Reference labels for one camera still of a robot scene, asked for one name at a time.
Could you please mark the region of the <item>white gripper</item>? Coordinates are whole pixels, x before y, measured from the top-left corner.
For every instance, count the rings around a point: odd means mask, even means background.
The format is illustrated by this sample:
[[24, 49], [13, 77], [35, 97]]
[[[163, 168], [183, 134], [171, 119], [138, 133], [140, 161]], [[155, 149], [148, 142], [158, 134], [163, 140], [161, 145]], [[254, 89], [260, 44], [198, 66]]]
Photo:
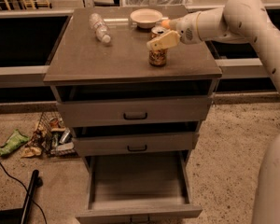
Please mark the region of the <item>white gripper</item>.
[[201, 43], [198, 31], [199, 15], [199, 12], [195, 12], [179, 19], [169, 20], [170, 31], [149, 40], [147, 48], [153, 51], [169, 49], [177, 46], [180, 40], [188, 45]]

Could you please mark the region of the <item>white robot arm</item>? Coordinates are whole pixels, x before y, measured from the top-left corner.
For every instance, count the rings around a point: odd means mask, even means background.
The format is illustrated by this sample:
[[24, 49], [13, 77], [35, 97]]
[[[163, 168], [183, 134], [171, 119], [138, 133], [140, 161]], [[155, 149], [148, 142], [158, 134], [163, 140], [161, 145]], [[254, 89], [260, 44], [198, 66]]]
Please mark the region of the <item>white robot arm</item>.
[[[147, 42], [150, 50], [203, 41], [248, 43], [280, 95], [280, 30], [261, 0], [228, 0], [224, 7], [161, 23], [166, 32]], [[268, 145], [259, 169], [252, 224], [280, 224], [280, 134]]]

